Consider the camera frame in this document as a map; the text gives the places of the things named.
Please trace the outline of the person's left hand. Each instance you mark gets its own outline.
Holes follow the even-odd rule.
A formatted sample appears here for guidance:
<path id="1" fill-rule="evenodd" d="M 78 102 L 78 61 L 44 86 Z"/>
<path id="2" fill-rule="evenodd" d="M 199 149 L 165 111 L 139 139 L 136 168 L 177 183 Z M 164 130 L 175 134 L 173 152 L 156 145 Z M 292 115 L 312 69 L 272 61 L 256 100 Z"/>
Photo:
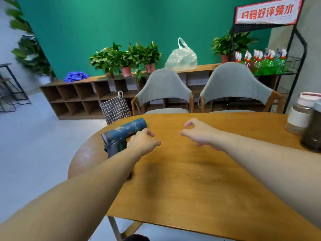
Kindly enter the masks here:
<path id="1" fill-rule="evenodd" d="M 141 157 L 149 154 L 160 145 L 161 141 L 155 138 L 155 134 L 150 129 L 145 128 L 130 138 L 127 149 L 139 161 Z"/>

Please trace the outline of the glass jar with white lid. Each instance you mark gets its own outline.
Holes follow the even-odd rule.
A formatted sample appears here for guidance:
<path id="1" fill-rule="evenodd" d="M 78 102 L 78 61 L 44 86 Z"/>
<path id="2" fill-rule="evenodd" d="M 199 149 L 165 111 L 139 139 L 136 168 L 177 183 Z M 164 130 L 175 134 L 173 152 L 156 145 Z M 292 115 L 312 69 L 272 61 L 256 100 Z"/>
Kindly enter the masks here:
<path id="1" fill-rule="evenodd" d="M 318 99 L 321 99 L 321 93 L 300 93 L 296 104 L 289 112 L 285 129 L 293 134 L 302 134 L 308 126 L 314 103 Z"/>

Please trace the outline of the tall black metal display rack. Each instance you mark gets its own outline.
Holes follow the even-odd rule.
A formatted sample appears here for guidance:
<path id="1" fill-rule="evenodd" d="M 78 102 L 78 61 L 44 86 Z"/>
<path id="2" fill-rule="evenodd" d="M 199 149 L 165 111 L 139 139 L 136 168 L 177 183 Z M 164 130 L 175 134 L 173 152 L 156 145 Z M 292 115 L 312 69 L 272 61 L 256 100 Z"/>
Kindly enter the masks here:
<path id="1" fill-rule="evenodd" d="M 294 25 L 276 25 L 276 24 L 234 24 L 234 18 L 235 18 L 235 14 L 236 14 L 236 8 L 239 6 L 236 6 L 234 8 L 234 15 L 233 15 L 233 22 L 232 22 L 232 26 L 231 26 L 231 33 L 241 33 L 241 32 L 252 32 L 252 31 L 258 31 L 258 30 L 265 30 L 265 29 L 271 29 L 271 28 L 279 28 L 279 27 L 288 27 L 288 26 L 292 26 L 292 31 L 291 31 L 291 35 L 287 44 L 287 61 L 289 62 L 289 72 L 287 73 L 283 73 L 283 74 L 275 74 L 277 76 L 277 80 L 276 80 L 276 84 L 274 86 L 274 90 L 276 91 L 278 89 L 279 86 L 279 82 L 281 80 L 282 76 L 285 75 L 294 75 L 295 78 L 291 84 L 291 88 L 289 90 L 288 96 L 284 102 L 284 110 L 283 110 L 283 114 L 285 114 L 287 107 L 289 105 L 291 96 L 294 92 L 295 86 L 297 84 L 300 72 L 302 70 L 304 61 L 306 59 L 307 56 L 307 42 L 306 40 L 303 38 L 303 36 L 300 34 L 297 25 L 299 22 L 298 21 L 294 24 Z M 303 47 L 303 54 L 301 57 L 293 57 L 293 56 L 289 56 L 289 51 L 291 48 L 291 44 L 293 42 L 294 36 L 296 36 L 298 38 L 298 40 L 300 41 L 302 47 Z"/>

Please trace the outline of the green potted plant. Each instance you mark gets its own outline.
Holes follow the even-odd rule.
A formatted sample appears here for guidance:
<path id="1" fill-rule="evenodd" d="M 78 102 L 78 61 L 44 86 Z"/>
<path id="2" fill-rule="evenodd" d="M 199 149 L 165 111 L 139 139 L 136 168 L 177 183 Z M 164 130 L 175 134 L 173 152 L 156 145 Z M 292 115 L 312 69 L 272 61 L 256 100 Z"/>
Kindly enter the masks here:
<path id="1" fill-rule="evenodd" d="M 102 70 L 104 74 L 109 78 L 115 77 L 115 70 L 118 69 L 117 63 L 114 61 L 113 52 L 117 52 L 119 48 L 106 47 L 101 50 L 97 50 L 89 58 L 89 64 L 95 68 L 95 70 Z"/>
<path id="2" fill-rule="evenodd" d="M 245 53 L 251 44 L 259 41 L 259 38 L 250 37 L 250 32 L 232 34 L 231 31 L 225 36 L 216 37 L 211 50 L 215 55 L 220 55 L 222 64 L 234 61 L 236 52 Z"/>
<path id="3" fill-rule="evenodd" d="M 142 68 L 145 68 L 146 73 L 153 73 L 155 65 L 160 60 L 162 54 L 158 51 L 158 46 L 152 41 L 147 47 L 138 43 L 132 47 L 133 68 L 137 74 L 137 80 L 140 82 L 142 78 Z"/>
<path id="4" fill-rule="evenodd" d="M 127 47 L 127 51 L 117 51 L 116 54 L 116 61 L 117 61 L 117 66 L 122 72 L 124 77 L 131 77 L 132 72 L 131 69 L 136 66 L 136 61 L 137 58 L 134 56 L 134 50 L 129 43 Z"/>

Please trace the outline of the red and white sign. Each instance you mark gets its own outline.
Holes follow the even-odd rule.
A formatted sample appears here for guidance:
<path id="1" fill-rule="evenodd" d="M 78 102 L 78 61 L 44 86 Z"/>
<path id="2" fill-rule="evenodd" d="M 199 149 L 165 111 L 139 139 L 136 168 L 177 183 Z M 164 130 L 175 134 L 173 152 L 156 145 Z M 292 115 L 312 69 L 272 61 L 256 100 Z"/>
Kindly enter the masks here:
<path id="1" fill-rule="evenodd" d="M 236 8 L 234 24 L 294 25 L 303 0 L 273 0 Z"/>

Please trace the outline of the grey chair with wooden legs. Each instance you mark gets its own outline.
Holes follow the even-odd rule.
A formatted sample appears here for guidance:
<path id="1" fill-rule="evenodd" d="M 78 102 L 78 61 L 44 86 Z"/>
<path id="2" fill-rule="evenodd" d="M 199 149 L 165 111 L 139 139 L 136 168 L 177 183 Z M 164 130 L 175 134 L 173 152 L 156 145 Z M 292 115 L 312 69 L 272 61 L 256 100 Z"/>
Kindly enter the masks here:
<path id="1" fill-rule="evenodd" d="M 176 98 L 185 100 L 189 104 L 189 109 L 163 108 L 144 112 L 144 104 L 160 99 Z M 135 108 L 139 115 L 142 114 L 178 114 L 194 112 L 194 95 L 192 91 L 183 83 L 178 73 L 173 69 L 158 69 L 152 72 L 145 86 L 136 94 L 131 101 L 133 115 Z"/>
<path id="2" fill-rule="evenodd" d="M 259 82 L 248 67 L 236 62 L 227 62 L 214 69 L 200 93 L 198 105 L 204 113 L 208 102 L 230 97 L 259 101 L 265 105 L 263 112 L 268 112 L 277 99 L 276 113 L 282 114 L 284 110 L 284 96 Z"/>

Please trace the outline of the black grid pattern tote bag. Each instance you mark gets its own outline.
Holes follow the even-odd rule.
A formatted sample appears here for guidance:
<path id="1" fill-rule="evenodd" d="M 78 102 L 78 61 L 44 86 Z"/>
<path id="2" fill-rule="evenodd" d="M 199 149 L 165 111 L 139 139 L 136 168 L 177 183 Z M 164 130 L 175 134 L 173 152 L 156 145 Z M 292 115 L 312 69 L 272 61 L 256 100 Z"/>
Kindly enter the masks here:
<path id="1" fill-rule="evenodd" d="M 122 91 L 118 91 L 118 95 L 116 97 L 101 103 L 99 106 L 105 117 L 107 125 L 121 119 L 131 117 L 130 108 Z"/>

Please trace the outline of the large plant in white pot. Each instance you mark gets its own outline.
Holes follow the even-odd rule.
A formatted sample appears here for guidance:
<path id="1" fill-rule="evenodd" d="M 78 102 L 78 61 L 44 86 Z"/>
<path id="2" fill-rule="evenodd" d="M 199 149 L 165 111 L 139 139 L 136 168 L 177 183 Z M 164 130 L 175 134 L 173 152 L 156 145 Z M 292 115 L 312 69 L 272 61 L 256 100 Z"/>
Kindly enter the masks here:
<path id="1" fill-rule="evenodd" d="M 22 8 L 18 1 L 3 1 L 12 6 L 6 8 L 6 15 L 10 17 L 10 28 L 23 32 L 21 38 L 18 40 L 18 48 L 14 48 L 11 53 L 20 64 L 39 76 L 38 80 L 41 85 L 56 81 L 55 73 L 29 22 L 22 13 Z"/>

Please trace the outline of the person's right hand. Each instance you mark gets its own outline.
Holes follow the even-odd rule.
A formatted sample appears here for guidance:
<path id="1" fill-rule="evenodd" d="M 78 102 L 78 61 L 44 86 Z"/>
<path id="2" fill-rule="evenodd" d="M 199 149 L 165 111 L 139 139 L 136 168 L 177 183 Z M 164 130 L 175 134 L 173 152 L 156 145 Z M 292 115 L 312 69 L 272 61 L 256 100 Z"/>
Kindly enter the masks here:
<path id="1" fill-rule="evenodd" d="M 203 145 L 209 145 L 215 150 L 222 151 L 221 144 L 224 132 L 203 122 Z"/>

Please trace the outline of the long wooden cubby shelf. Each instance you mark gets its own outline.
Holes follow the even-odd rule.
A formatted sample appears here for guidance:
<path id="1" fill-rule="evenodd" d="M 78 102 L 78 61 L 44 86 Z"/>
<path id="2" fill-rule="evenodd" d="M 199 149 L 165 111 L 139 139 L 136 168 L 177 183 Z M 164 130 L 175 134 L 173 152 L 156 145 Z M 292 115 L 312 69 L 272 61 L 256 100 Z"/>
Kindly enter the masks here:
<path id="1" fill-rule="evenodd" d="M 42 85 L 41 90 L 60 120 L 103 119 L 99 104 L 116 97 L 119 90 L 129 102 L 144 87 L 148 77 L 149 74 L 143 73 L 139 82 L 134 76 L 93 76 L 78 82 L 52 82 Z"/>

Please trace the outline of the row of green spray bottles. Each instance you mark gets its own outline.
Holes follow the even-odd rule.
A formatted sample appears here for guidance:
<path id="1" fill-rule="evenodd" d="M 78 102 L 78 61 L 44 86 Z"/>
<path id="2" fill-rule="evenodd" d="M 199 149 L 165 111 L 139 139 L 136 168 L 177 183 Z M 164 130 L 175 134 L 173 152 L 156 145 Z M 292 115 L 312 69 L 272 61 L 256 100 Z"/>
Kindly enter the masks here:
<path id="1" fill-rule="evenodd" d="M 246 51 L 244 59 L 240 52 L 235 52 L 235 61 L 245 65 L 254 76 L 283 74 L 290 71 L 286 49 L 277 49 L 277 52 L 269 49 L 266 54 L 254 50 L 254 56 Z"/>

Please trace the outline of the blue crumpled cloth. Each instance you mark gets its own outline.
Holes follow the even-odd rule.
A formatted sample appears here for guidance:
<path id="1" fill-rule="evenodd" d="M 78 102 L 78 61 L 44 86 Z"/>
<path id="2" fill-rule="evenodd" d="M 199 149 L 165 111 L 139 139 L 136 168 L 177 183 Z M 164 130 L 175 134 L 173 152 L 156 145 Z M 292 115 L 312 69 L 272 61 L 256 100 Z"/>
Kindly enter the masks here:
<path id="1" fill-rule="evenodd" d="M 71 82 L 77 82 L 77 81 L 81 81 L 81 80 L 88 79 L 88 78 L 89 78 L 89 76 L 82 71 L 69 72 L 67 74 L 67 76 L 63 79 L 63 81 L 65 83 L 71 83 Z"/>

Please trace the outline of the dark glass jar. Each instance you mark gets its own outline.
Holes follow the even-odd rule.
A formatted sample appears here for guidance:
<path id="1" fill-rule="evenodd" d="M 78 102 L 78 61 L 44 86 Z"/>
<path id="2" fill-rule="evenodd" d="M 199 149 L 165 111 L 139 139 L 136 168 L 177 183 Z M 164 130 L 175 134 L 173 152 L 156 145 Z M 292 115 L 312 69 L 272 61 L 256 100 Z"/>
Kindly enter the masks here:
<path id="1" fill-rule="evenodd" d="M 302 134 L 300 144 L 305 149 L 321 153 L 321 99 L 315 101 L 307 128 Z"/>

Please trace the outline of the person's right forearm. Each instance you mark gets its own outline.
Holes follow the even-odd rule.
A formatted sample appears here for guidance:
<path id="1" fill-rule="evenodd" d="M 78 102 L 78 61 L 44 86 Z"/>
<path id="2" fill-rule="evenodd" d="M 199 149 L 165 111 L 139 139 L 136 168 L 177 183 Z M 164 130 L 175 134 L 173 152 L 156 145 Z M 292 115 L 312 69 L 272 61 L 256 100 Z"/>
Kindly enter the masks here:
<path id="1" fill-rule="evenodd" d="M 321 154 L 223 132 L 217 145 L 321 230 Z"/>

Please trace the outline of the person's left forearm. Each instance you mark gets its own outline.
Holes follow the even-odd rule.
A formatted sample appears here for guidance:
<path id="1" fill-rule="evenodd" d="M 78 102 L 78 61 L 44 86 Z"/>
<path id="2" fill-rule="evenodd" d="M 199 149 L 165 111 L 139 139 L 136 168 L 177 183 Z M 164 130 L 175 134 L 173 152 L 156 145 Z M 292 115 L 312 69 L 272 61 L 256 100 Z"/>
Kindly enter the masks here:
<path id="1" fill-rule="evenodd" d="M 130 147 L 55 186 L 0 224 L 0 241 L 87 241 L 145 154 Z"/>

